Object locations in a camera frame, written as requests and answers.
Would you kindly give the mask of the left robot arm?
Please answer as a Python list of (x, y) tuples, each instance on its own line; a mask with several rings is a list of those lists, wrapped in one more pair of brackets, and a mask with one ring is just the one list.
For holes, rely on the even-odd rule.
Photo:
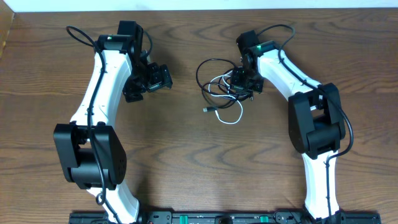
[(91, 80), (76, 113), (57, 124), (53, 140), (66, 181), (95, 196), (101, 215), (73, 213), (71, 223), (149, 223), (124, 180), (127, 155), (114, 130), (120, 99), (141, 101), (173, 85), (166, 65), (151, 62), (142, 49), (148, 33), (135, 21), (120, 21), (114, 35), (87, 38), (95, 53)]

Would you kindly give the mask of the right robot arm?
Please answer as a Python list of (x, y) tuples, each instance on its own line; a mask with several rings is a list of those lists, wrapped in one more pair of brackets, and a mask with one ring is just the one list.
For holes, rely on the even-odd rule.
[(302, 155), (307, 194), (305, 211), (312, 223), (341, 223), (335, 193), (335, 164), (346, 131), (337, 87), (322, 85), (294, 65), (274, 41), (261, 42), (253, 31), (242, 33), (236, 44), (242, 67), (235, 68), (231, 89), (260, 93), (271, 82), (288, 102), (289, 138)]

